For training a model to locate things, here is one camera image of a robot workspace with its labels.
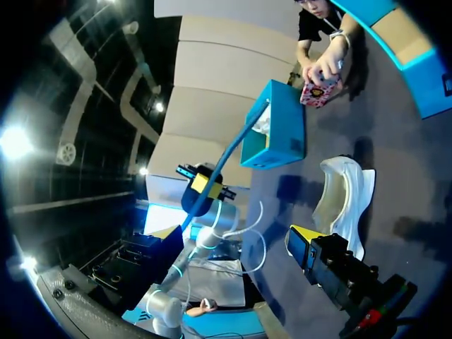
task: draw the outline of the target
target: yellow object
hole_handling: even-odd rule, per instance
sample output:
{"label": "yellow object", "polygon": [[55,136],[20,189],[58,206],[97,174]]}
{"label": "yellow object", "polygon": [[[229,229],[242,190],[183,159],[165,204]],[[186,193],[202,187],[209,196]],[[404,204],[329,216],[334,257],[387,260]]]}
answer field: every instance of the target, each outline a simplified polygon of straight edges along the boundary
{"label": "yellow object", "polygon": [[[201,193],[204,190],[204,187],[206,187],[208,180],[209,178],[198,173],[195,179],[193,180],[193,183],[191,184],[191,188],[197,191],[198,193]],[[222,189],[223,185],[215,182],[207,196],[209,198],[216,199],[220,195]]]}
{"label": "yellow object", "polygon": [[319,233],[316,231],[308,230],[307,228],[303,228],[301,226],[290,225],[290,228],[305,238],[308,243],[311,243],[312,239],[323,236],[326,237],[327,234]]}
{"label": "yellow object", "polygon": [[156,237],[156,238],[165,239],[166,237],[168,237],[172,233],[172,231],[174,231],[178,227],[179,227],[178,225],[171,226],[171,227],[165,228],[164,230],[152,232],[152,233],[147,234],[147,235],[152,235],[153,237]]}

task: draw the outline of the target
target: watch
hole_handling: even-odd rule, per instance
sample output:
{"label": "watch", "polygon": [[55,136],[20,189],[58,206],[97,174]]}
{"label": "watch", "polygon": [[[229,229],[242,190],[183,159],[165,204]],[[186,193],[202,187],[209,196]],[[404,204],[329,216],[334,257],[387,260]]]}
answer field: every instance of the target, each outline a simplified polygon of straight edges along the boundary
{"label": "watch", "polygon": [[346,35],[346,34],[344,33],[343,30],[336,30],[335,32],[331,33],[331,34],[330,34],[330,41],[333,41],[333,39],[334,39],[335,37],[338,37],[338,36],[340,36],[340,35],[342,35],[342,36],[345,38],[345,41],[347,41],[348,49],[350,49],[351,46],[352,46],[352,44],[351,44],[351,42],[350,42],[350,38],[348,37],[348,35]]}

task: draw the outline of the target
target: black equipment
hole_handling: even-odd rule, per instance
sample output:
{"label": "black equipment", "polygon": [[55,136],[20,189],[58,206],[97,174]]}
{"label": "black equipment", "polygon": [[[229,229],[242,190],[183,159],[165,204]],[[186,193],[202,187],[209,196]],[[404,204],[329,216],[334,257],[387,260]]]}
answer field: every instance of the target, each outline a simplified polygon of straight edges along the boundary
{"label": "black equipment", "polygon": [[400,313],[417,291],[399,275],[378,281],[377,266],[368,266],[347,250],[348,241],[337,234],[313,238],[310,243],[291,228],[288,249],[311,285],[318,284],[350,319],[341,338],[392,338]]}

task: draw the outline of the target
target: ceiling light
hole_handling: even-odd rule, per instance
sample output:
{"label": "ceiling light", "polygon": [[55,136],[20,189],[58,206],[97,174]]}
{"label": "ceiling light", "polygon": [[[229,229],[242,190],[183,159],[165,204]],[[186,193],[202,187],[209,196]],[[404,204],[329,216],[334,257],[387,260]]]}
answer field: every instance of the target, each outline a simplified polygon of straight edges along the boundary
{"label": "ceiling light", "polygon": [[0,146],[4,155],[10,159],[23,157],[33,149],[25,131],[20,127],[6,129],[0,138]]}
{"label": "ceiling light", "polygon": [[37,261],[32,256],[27,256],[23,259],[20,268],[24,270],[33,270],[37,265]]}
{"label": "ceiling light", "polygon": [[146,167],[140,168],[138,171],[141,175],[147,175],[149,173],[148,169]]}
{"label": "ceiling light", "polygon": [[165,108],[163,107],[163,104],[162,104],[161,102],[158,102],[158,103],[155,105],[155,110],[156,110],[157,112],[159,112],[159,113],[162,113],[164,109],[165,109]]}

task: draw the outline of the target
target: white cloth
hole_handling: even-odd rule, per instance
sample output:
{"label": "white cloth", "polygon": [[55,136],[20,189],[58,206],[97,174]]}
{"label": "white cloth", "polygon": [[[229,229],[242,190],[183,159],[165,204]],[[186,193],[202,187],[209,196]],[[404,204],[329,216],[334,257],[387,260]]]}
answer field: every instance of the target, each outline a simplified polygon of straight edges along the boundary
{"label": "white cloth", "polygon": [[[229,270],[241,271],[240,260],[212,261]],[[190,270],[191,302],[201,302],[203,298],[214,299],[218,306],[245,306],[245,291],[243,278],[240,275],[222,271],[220,267],[206,262],[192,261],[187,268]],[[187,273],[168,292],[168,295],[185,301],[188,293]]]}
{"label": "white cloth", "polygon": [[254,124],[253,131],[270,136],[270,109],[271,104],[267,106],[259,120]]}

